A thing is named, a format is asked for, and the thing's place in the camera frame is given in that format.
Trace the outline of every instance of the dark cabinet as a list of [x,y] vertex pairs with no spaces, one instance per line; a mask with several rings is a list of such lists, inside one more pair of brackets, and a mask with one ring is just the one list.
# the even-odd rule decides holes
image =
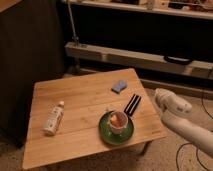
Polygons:
[[63,72],[55,0],[23,0],[0,13],[0,133],[21,145],[34,83],[60,78]]

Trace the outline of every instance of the bottle cap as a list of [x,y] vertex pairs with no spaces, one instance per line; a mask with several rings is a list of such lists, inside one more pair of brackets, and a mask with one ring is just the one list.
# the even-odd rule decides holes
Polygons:
[[64,101],[60,101],[60,102],[59,102],[59,105],[60,105],[60,106],[64,106]]

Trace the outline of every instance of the plastic bottle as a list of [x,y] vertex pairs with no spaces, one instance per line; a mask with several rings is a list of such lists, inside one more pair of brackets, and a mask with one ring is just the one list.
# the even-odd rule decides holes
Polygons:
[[46,123],[44,124],[43,131],[45,135],[53,136],[56,134],[59,123],[63,116],[64,101],[60,101],[57,106],[49,113]]

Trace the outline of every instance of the cable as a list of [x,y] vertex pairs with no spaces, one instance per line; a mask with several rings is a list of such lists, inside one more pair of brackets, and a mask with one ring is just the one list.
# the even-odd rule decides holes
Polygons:
[[179,164],[178,164],[178,155],[179,155],[179,152],[180,152],[180,150],[181,150],[184,146],[186,146],[186,145],[192,145],[192,143],[185,143],[185,144],[182,144],[182,145],[180,145],[180,147],[179,147],[178,150],[177,150],[177,153],[176,153],[176,167],[177,167],[177,171],[180,171]]
[[196,158],[197,158],[198,163],[199,163],[206,171],[211,171],[211,170],[208,169],[206,166],[204,166],[203,163],[201,163],[200,158],[199,158],[199,155],[198,155],[198,148],[196,148]]
[[[177,171],[180,171],[180,167],[179,167],[179,164],[178,164],[179,152],[180,152],[180,150],[181,150],[184,146],[186,146],[186,145],[193,145],[193,144],[192,144],[192,143],[185,143],[185,144],[180,145],[180,147],[178,148],[177,153],[176,153],[176,167],[177,167]],[[196,148],[196,158],[197,158],[198,163],[199,163],[200,166],[203,167],[203,169],[205,169],[206,171],[211,171],[211,170],[208,169],[206,166],[204,166],[203,163],[201,163],[200,158],[199,158],[199,155],[198,155],[198,150],[199,150],[199,149]]]
[[[207,75],[207,79],[209,79],[209,77],[210,77],[210,75],[212,74],[212,72],[213,72],[213,67],[212,67],[211,70],[209,70],[209,73],[208,73],[208,75]],[[202,106],[203,106],[203,109],[204,109],[204,111],[206,112],[206,114],[207,114],[211,119],[213,119],[212,114],[210,114],[210,113],[208,112],[208,110],[206,109],[206,106],[204,105],[204,94],[205,94],[205,89],[203,88],[203,90],[202,90],[202,97],[201,97]]]

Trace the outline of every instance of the coffee cup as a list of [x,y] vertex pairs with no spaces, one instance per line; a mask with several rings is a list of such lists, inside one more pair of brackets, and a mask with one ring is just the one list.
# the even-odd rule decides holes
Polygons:
[[113,111],[108,118],[109,127],[112,133],[121,134],[128,124],[128,116],[120,111]]

